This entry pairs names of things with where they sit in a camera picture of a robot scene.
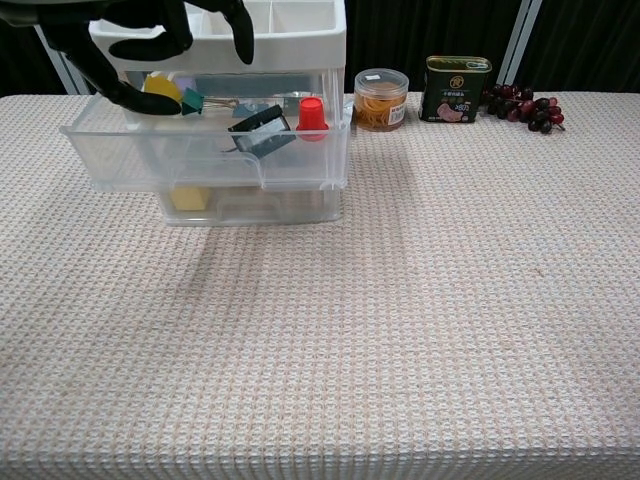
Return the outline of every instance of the black curtain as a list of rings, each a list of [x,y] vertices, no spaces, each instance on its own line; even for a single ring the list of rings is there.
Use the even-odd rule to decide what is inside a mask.
[[[516,81],[540,91],[640,92],[640,2],[545,0]]]
[[[367,68],[404,72],[411,90],[424,88],[429,55],[474,55],[498,76],[520,2],[517,0],[346,0],[346,89]]]
[[[33,28],[12,28],[0,20],[0,71],[0,97],[65,93]]]
[[[366,68],[406,73],[423,88],[429,55],[478,55],[497,77],[517,0],[346,0],[346,89]],[[536,90],[640,91],[638,0],[545,0],[516,81]],[[32,28],[0,21],[0,96],[64,88]]]

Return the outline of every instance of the grape bunch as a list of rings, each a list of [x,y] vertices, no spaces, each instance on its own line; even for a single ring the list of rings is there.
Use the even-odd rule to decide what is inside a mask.
[[[534,101],[533,90],[518,85],[494,85],[482,94],[482,104],[489,115],[510,122],[526,123],[532,132],[551,133],[554,126],[564,130],[564,115],[558,99],[538,98]]]

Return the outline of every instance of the yellow object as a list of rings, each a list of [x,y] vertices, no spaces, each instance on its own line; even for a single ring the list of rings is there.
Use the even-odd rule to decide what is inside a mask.
[[[206,210],[210,190],[204,187],[178,187],[169,196],[179,211]]]
[[[144,81],[144,91],[173,98],[178,103],[182,102],[182,92],[178,86],[162,75],[155,77],[148,75],[147,79]]]

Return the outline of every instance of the red cup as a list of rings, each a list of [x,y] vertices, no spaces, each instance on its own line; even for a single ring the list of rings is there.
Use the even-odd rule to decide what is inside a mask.
[[[329,130],[329,125],[324,121],[324,105],[318,97],[306,97],[300,101],[300,123],[296,130]],[[308,142],[317,142],[326,135],[300,135],[300,138]]]

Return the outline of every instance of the spam can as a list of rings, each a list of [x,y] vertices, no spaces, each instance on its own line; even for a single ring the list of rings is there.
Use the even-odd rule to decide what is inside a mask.
[[[491,62],[482,57],[427,58],[420,119],[471,123],[476,119]]]

